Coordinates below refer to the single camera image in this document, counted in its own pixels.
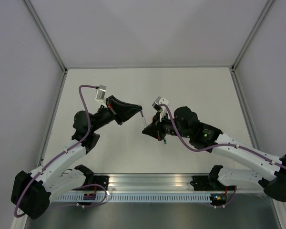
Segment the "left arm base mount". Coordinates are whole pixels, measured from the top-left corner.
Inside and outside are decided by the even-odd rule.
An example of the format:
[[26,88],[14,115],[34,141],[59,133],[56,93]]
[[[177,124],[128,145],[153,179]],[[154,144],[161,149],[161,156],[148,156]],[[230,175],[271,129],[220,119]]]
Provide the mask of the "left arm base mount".
[[105,175],[95,175],[92,170],[90,170],[88,167],[84,165],[78,165],[74,169],[79,170],[83,173],[85,176],[85,181],[82,186],[77,188],[77,190],[89,190],[89,191],[101,191],[102,188],[99,186],[92,186],[92,184],[97,184],[105,188],[105,190],[108,189],[109,185],[109,176]]

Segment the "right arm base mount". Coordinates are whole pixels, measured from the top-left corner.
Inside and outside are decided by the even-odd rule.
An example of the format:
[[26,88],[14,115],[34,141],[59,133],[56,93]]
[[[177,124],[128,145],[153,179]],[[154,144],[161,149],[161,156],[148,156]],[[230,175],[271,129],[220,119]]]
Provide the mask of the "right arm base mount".
[[190,185],[195,191],[233,191],[235,186],[224,186],[216,179],[208,179],[208,176],[192,176]]

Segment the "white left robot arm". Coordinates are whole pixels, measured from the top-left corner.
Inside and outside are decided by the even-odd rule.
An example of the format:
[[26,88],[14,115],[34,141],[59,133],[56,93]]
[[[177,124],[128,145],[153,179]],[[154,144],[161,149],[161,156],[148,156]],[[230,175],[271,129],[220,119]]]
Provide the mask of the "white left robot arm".
[[64,193],[78,187],[92,188],[94,178],[90,169],[79,165],[70,175],[64,175],[64,171],[96,146],[100,139],[98,129],[112,121],[122,125],[142,109],[138,104],[125,103],[111,95],[95,114],[89,113],[87,107],[78,111],[73,123],[75,133],[64,150],[31,172],[21,171],[16,175],[11,194],[14,216],[37,219]]

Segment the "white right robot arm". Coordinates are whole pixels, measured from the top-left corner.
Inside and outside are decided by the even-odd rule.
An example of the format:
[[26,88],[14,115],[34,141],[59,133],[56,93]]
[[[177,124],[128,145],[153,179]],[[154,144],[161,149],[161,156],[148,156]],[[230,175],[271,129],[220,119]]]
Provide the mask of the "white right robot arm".
[[156,106],[157,113],[142,133],[163,141],[167,135],[177,136],[192,152],[212,153],[227,157],[246,169],[233,170],[215,165],[208,175],[212,189],[248,187],[262,190],[280,202],[286,202],[286,154],[279,157],[245,146],[222,130],[202,123],[187,106],[173,113],[166,105]]

